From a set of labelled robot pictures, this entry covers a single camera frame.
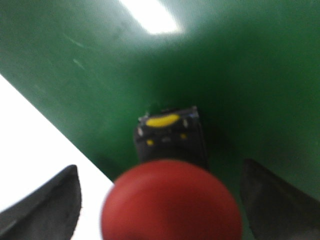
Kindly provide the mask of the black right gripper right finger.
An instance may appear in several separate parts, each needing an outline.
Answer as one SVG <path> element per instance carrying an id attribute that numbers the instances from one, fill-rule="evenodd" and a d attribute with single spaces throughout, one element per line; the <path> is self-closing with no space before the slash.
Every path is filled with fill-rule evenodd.
<path id="1" fill-rule="evenodd" d="M 253 159 L 242 165 L 240 198 L 256 240 L 318 240 L 320 202 Z"/>

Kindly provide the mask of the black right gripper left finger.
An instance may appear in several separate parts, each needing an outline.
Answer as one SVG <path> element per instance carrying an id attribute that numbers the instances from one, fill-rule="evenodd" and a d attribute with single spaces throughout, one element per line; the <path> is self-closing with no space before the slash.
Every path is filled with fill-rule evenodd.
<path id="1" fill-rule="evenodd" d="M 69 240 L 82 208 L 78 168 L 69 165 L 0 213 L 2 240 Z"/>

